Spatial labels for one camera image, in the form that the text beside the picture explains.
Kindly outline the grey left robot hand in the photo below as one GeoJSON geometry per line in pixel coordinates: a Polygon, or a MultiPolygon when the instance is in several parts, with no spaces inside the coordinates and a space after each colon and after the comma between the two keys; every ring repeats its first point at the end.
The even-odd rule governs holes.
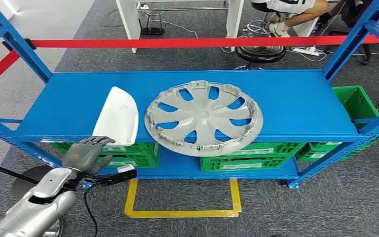
{"type": "Polygon", "coordinates": [[[74,143],[62,159],[64,167],[72,168],[87,175],[96,175],[112,160],[112,155],[106,155],[97,161],[105,145],[115,140],[106,136],[91,136],[74,143]]]}

